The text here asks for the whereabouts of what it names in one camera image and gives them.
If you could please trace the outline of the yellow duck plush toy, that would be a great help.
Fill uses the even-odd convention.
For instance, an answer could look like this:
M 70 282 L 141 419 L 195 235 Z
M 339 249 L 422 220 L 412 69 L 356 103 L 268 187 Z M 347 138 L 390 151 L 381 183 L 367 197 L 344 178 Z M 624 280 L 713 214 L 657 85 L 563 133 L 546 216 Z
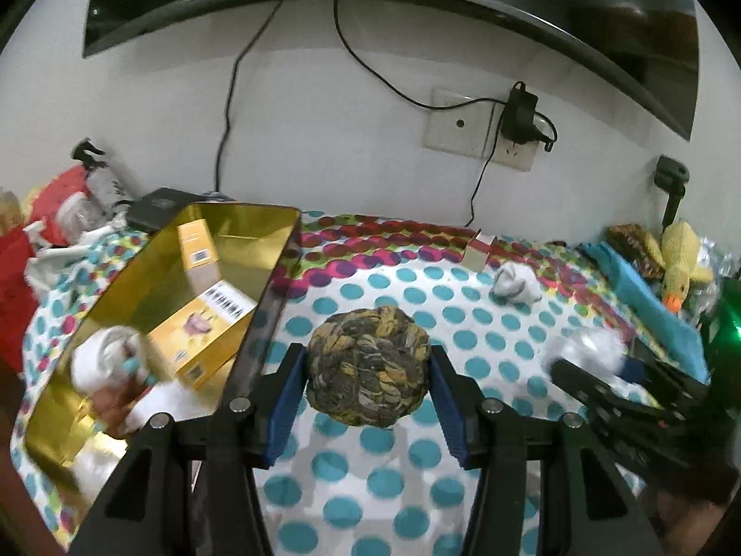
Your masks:
M 713 280 L 712 270 L 698 263 L 701 241 L 688 222 L 672 222 L 662 231 L 659 240 L 646 232 L 644 245 L 663 270 L 660 299 L 672 314 L 682 309 L 693 284 L 707 285 Z

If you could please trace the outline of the beige wall socket plate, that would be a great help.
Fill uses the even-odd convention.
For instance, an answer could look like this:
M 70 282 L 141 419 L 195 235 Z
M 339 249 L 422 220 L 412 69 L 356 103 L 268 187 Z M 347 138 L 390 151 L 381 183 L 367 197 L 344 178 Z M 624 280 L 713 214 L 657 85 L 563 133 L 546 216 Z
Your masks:
M 492 102 L 473 103 L 473 97 L 451 92 L 443 88 L 432 89 L 432 104 L 441 111 L 430 111 L 422 145 L 434 151 L 457 154 L 529 172 L 535 156 L 543 143 L 529 142 L 517 145 L 497 136 L 494 145 L 494 130 L 497 118 L 503 111 L 502 104 Z

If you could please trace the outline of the black set-top box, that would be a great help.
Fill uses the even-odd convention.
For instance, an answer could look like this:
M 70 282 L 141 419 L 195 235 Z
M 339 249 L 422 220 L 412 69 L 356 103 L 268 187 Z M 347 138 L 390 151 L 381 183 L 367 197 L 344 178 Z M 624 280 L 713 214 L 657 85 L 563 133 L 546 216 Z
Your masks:
M 186 206 L 202 201 L 196 193 L 161 187 L 134 201 L 126 214 L 129 227 L 153 234 L 167 226 Z

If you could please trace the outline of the gold metal tin box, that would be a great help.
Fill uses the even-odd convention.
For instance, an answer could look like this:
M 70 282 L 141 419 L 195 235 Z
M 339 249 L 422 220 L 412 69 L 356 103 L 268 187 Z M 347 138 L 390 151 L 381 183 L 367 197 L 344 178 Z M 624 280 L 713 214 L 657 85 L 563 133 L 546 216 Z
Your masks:
M 88 399 L 70 380 L 74 349 L 109 326 L 146 335 L 195 298 L 178 229 L 197 220 L 210 231 L 221 278 L 253 299 L 256 310 L 239 325 L 224 365 L 192 393 L 213 411 L 224 393 L 246 392 L 259 374 L 300 253 L 297 209 L 193 203 L 155 236 L 126 230 L 102 237 L 62 271 L 29 325 L 24 348 L 30 408 L 20 418 L 20 448 L 58 485 L 74 483 L 76 453 L 97 433 Z

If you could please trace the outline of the small white sock bundle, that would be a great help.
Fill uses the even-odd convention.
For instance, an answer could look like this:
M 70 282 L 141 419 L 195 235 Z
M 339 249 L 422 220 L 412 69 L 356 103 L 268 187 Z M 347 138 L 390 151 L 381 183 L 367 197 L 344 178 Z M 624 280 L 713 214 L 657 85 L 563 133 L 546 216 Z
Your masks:
M 508 261 L 494 274 L 492 294 L 511 304 L 533 305 L 541 299 L 535 272 L 529 265 Z

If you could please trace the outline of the red plastic bag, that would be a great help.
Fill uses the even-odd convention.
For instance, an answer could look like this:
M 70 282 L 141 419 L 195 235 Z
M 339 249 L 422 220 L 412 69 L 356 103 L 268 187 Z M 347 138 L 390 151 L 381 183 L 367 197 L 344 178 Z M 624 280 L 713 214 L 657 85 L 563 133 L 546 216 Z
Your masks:
M 1 360 L 21 372 L 21 344 L 39 298 L 25 280 L 26 264 L 41 248 L 64 247 L 67 240 L 55 216 L 74 193 L 89 195 L 83 167 L 73 164 L 19 200 L 1 190 Z

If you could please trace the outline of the yellow grey rope ball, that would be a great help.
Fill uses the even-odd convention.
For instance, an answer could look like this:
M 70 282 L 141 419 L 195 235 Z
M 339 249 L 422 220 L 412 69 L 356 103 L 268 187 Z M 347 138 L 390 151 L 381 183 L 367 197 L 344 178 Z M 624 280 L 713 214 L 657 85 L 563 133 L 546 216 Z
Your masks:
M 308 344 L 307 399 L 352 427 L 387 428 L 428 392 L 427 331 L 397 306 L 328 317 Z

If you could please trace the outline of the teal cloth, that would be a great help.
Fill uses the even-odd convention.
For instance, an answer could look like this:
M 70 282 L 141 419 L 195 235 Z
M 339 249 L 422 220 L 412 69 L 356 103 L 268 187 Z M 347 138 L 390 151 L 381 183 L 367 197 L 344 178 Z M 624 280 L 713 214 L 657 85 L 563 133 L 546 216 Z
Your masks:
M 579 246 L 608 278 L 615 295 L 628 305 L 653 334 L 679 368 L 700 383 L 710 379 L 700 333 L 672 314 L 653 294 L 638 271 L 606 242 L 583 242 Z

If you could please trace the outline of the black spray bottle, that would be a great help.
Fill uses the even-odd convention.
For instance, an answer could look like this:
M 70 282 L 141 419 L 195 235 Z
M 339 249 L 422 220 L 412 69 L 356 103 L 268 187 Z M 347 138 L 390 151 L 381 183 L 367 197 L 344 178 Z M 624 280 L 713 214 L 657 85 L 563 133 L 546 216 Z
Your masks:
M 73 148 L 70 158 L 81 163 L 85 184 L 102 210 L 109 217 L 124 215 L 131 207 L 133 198 L 104 159 L 105 155 L 103 149 L 95 147 L 89 138 L 85 138 Z

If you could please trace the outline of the white cloth pile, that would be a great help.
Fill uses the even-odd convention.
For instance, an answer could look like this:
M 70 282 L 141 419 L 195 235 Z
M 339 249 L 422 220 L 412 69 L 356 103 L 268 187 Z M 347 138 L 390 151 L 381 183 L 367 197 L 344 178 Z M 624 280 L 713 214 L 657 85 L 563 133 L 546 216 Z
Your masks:
M 127 227 L 126 218 L 118 215 L 97 230 L 83 231 L 78 242 L 72 246 L 53 246 L 40 235 L 40 231 L 45 228 L 45 223 L 43 221 L 30 223 L 23 228 L 23 231 L 31 246 L 37 251 L 28 258 L 25 264 L 26 285 L 40 300 L 58 283 L 60 275 L 68 265 L 88 256 L 93 251 L 93 245 L 100 240 L 107 239 L 109 236 L 122 235 Z

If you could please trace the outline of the black clamp stand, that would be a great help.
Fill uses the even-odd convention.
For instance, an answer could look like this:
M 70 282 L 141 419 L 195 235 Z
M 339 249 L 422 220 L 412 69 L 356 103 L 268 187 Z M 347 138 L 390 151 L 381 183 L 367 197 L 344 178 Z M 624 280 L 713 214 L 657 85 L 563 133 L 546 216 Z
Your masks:
M 679 205 L 686 195 L 688 182 L 690 182 L 690 171 L 683 163 L 665 154 L 659 156 L 654 170 L 653 183 L 668 197 L 662 218 L 663 230 L 674 223 Z

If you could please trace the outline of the black power adapter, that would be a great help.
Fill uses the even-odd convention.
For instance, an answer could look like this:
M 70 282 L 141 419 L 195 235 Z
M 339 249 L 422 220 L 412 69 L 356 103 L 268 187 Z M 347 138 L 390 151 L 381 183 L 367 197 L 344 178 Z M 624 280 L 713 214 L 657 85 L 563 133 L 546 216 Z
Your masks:
M 540 142 L 545 151 L 552 152 L 559 133 L 552 119 L 538 111 L 538 103 L 539 97 L 524 82 L 516 82 L 503 107 L 500 131 L 517 145 Z

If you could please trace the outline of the clear plastic bag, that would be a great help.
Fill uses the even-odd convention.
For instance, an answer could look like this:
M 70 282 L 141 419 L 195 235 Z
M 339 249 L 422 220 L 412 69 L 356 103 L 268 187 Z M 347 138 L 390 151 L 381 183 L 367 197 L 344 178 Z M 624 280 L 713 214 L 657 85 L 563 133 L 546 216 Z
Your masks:
M 618 330 L 582 328 L 568 336 L 550 340 L 543 351 L 543 368 L 552 373 L 555 363 L 564 359 L 604 382 L 621 373 L 627 346 Z

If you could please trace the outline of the brown snack packet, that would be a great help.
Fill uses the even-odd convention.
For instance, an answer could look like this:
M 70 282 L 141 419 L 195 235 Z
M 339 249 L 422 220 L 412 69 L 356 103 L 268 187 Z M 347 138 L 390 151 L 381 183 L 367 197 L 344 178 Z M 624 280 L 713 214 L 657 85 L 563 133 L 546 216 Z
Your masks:
M 658 281 L 663 278 L 663 271 L 656 260 L 648 253 L 644 239 L 646 232 L 638 223 L 609 226 L 605 230 L 605 239 L 628 264 L 646 281 Z

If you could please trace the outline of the polka dot bed sheet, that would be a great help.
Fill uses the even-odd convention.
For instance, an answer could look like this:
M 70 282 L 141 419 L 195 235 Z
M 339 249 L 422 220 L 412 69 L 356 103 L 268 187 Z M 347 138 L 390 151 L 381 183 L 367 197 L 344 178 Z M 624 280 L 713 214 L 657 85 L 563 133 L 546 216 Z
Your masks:
M 495 240 L 482 272 L 461 265 L 464 228 L 360 215 L 300 214 L 300 253 L 263 363 L 274 370 L 295 341 L 330 315 L 397 306 L 446 349 L 485 395 L 527 417 L 558 419 L 577 403 L 547 379 L 550 340 L 582 328 L 614 328 L 667 354 L 580 248 Z M 511 304 L 492 294 L 497 269 L 534 270 L 541 299 Z M 26 390 L 29 378 L 23 340 Z M 60 547 L 83 516 L 74 486 L 58 485 L 20 448 L 21 402 L 10 457 Z M 266 527 L 281 555 L 454 555 L 460 551 L 476 477 L 457 466 L 431 402 L 390 429 L 352 428 L 310 405 L 298 410 L 284 453 L 256 476 Z

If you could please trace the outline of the yellow smiling medicine box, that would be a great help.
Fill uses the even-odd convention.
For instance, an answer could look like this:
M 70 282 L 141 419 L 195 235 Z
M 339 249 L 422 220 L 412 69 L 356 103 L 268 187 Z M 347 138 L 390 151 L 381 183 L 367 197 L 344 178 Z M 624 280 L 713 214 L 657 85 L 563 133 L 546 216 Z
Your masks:
M 257 302 L 225 280 L 148 333 L 167 378 L 198 389 L 239 350 Z

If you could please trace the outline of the red cigarette box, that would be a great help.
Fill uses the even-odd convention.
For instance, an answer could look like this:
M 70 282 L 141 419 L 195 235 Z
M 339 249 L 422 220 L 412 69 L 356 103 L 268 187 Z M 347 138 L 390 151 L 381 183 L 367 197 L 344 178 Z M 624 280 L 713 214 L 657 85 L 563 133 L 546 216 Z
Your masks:
M 495 240 L 494 235 L 487 235 L 485 232 L 478 230 L 464 249 L 461 265 L 473 272 L 484 271 Z

